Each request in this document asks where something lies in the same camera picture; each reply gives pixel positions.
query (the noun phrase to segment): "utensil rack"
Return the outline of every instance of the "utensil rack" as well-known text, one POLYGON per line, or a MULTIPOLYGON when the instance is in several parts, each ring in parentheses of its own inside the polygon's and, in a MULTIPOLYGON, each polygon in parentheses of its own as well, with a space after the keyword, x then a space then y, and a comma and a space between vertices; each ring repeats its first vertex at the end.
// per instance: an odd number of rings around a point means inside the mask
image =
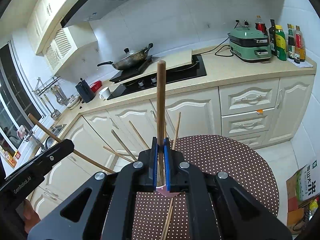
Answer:
POLYGON ((54 84, 56 84, 61 79, 61 76, 53 76, 47 82, 42 84, 41 78, 38 78, 38 83, 36 85, 36 89, 33 92, 39 97, 44 92, 46 92, 49 88, 51 88, 54 84))

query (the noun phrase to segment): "yellow label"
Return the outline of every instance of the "yellow label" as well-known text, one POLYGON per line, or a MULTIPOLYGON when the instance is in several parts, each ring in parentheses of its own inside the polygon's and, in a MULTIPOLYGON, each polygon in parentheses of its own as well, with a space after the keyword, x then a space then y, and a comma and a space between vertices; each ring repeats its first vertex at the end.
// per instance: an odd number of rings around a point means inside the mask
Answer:
POLYGON ((285 39, 279 34, 276 34, 276 43, 278 48, 282 48, 285 51, 285 39))
POLYGON ((306 59, 306 51, 304 49, 300 49, 300 59, 306 59))

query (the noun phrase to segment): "window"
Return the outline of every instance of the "window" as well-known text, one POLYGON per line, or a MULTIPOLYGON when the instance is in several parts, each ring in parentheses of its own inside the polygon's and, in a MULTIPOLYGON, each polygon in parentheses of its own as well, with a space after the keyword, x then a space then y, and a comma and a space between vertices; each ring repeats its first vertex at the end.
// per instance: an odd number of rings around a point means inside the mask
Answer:
POLYGON ((22 142, 17 136, 18 128, 21 125, 28 130, 34 127, 28 114, 38 120, 44 115, 31 101, 15 65, 18 63, 9 42, 0 48, 0 145, 11 156, 22 142))

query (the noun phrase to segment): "green electric cooker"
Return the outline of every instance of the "green electric cooker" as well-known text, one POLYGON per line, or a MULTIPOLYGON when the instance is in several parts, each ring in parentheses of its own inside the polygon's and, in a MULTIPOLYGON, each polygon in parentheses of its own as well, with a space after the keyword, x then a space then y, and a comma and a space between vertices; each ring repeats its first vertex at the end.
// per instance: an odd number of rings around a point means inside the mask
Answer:
POLYGON ((230 50, 247 62, 259 62, 271 58, 268 36, 255 28, 241 26, 228 33, 230 50))

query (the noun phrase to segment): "red container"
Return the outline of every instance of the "red container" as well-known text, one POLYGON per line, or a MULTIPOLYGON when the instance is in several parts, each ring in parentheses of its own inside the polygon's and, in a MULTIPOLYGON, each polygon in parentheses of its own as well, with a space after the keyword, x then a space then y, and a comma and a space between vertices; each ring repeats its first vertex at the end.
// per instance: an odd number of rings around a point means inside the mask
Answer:
POLYGON ((100 87, 102 87, 102 82, 100 80, 90 86, 93 93, 97 92, 100 87))

